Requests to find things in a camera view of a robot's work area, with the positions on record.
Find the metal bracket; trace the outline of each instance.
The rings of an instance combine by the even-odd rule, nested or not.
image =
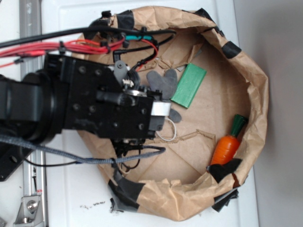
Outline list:
[[[44,227],[40,195],[22,197],[14,227]]]
[[[5,227],[6,222],[0,217],[0,227]]]

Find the red cable bundle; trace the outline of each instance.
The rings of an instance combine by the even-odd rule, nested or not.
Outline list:
[[[106,54],[110,51],[115,51],[119,49],[124,42],[125,38],[109,44],[107,46],[100,46],[99,43],[94,42],[92,40],[87,39],[80,39],[80,40],[72,40],[66,43],[63,43],[63,47],[66,51],[82,53],[82,54]],[[0,52],[0,58],[5,57],[38,57],[45,55],[46,52],[49,51],[57,51],[60,50],[62,47],[61,43],[57,42],[41,42],[41,43],[31,43],[31,44],[24,44],[17,47],[9,48],[7,50]],[[0,65],[1,67],[9,66],[14,64],[14,62]]]

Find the green wooden block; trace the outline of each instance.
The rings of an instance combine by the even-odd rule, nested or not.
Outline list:
[[[189,63],[178,83],[177,90],[171,101],[189,108],[204,79],[206,70]]]

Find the cable tie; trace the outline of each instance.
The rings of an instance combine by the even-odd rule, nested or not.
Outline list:
[[[60,41],[59,53],[60,55],[65,55],[65,52],[66,52],[66,47],[64,46],[64,42]]]
[[[100,42],[100,46],[101,47],[106,47],[107,48],[107,53],[110,53],[111,52],[111,49],[110,49],[110,46],[108,45],[108,42],[107,41],[101,41]]]

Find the orange carrot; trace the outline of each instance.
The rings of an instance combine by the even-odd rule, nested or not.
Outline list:
[[[240,142],[237,140],[237,136],[246,122],[247,118],[238,114],[235,115],[231,134],[224,136],[219,140],[217,147],[214,151],[214,156],[211,165],[224,165],[230,160],[232,160],[233,156],[235,155],[237,149],[240,146]]]

